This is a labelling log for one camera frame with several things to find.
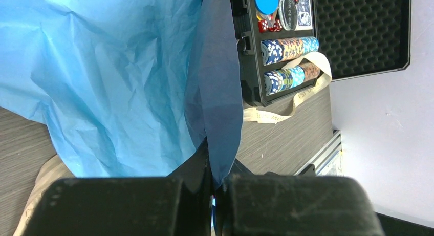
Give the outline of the cream satin ribbon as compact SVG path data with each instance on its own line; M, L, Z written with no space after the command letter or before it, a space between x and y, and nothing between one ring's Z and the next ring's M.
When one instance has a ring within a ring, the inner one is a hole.
M294 95L293 104L291 105L291 112L287 115L279 115L273 112L261 111L257 108L250 107L243 110L244 122L277 124L279 122L285 121L295 115L295 111L298 106L330 84L332 79L330 64L326 62L326 57L321 55L319 52L311 52L305 56L297 58L293 62L287 63L284 68L293 69L296 65L299 65L303 59L306 59L309 62L319 66L320 69L323 69L324 74L318 77L314 86L302 90ZM24 235L25 229L29 224L34 210L37 204L41 201L42 195L48 189L48 187L59 179L71 177L73 177L72 173L58 155L52 157L41 167L36 177L34 188L32 189L26 202L25 209L21 215L14 235Z

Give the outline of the blue paper bouquet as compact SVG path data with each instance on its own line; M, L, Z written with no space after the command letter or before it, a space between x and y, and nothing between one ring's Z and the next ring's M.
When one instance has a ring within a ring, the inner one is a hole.
M1 0L1 107L48 127L78 177L166 176L241 140L230 0Z

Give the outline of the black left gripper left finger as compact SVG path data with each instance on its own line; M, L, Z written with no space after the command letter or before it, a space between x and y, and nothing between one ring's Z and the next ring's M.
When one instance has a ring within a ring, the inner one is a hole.
M210 235L208 143L166 177L67 178L43 193L24 235Z

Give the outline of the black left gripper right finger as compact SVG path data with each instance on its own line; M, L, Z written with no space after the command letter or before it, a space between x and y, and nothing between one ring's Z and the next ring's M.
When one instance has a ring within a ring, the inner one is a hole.
M233 165L215 162L217 235L384 235L354 179L231 173Z

